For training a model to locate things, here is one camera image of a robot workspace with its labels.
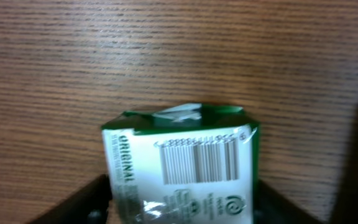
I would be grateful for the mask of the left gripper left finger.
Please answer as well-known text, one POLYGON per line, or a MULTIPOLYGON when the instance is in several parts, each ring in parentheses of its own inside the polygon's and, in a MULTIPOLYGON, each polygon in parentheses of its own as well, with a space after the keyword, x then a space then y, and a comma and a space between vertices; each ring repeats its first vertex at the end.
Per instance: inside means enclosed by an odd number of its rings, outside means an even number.
POLYGON ((112 192, 102 174, 29 224, 106 224, 112 192))

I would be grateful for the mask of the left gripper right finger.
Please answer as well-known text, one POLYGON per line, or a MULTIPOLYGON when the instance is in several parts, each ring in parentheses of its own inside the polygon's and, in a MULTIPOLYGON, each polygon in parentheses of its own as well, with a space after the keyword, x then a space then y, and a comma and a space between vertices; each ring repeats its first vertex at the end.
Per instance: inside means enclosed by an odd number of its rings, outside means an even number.
POLYGON ((259 180, 254 202, 257 224, 322 224, 267 183, 259 180))

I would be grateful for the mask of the green white soap packet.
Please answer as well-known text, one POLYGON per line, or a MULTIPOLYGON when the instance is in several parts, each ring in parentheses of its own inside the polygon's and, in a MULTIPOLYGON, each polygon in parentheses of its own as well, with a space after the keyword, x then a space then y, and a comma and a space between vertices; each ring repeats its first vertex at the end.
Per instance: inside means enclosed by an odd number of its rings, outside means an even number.
POLYGON ((254 224, 260 124, 240 106, 125 111, 101 127, 123 223, 254 224))

